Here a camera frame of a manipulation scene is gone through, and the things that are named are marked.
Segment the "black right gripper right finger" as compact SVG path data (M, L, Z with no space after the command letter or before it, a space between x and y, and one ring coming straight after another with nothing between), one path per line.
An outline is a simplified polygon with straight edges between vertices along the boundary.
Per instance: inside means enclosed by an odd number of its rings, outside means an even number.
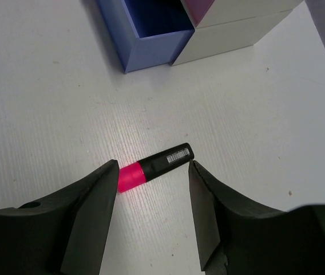
M325 274L325 204L273 209L194 160L189 191L205 274Z

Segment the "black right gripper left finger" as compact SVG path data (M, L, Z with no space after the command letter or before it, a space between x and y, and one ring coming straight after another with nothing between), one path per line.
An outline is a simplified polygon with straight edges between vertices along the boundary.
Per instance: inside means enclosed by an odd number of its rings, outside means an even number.
M118 176L110 160L45 197L0 209L0 274L99 274Z

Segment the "pink cap black highlighter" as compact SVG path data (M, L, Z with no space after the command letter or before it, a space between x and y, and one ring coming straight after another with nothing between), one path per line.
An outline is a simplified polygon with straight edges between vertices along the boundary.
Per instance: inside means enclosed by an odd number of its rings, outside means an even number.
M117 190L124 193L170 172L194 158L192 147L183 143L147 158L138 160L120 170Z

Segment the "purple blue drawer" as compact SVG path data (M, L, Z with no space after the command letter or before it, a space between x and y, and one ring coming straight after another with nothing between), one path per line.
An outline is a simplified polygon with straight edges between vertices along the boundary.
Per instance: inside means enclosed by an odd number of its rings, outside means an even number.
M172 65L195 31L181 1L101 0L97 4L124 73Z

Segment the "pink drawer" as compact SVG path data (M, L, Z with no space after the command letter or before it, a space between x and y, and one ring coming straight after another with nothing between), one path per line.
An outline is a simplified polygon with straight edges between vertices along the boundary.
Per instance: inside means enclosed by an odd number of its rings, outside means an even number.
M182 0L181 2L193 25L198 27L214 0Z

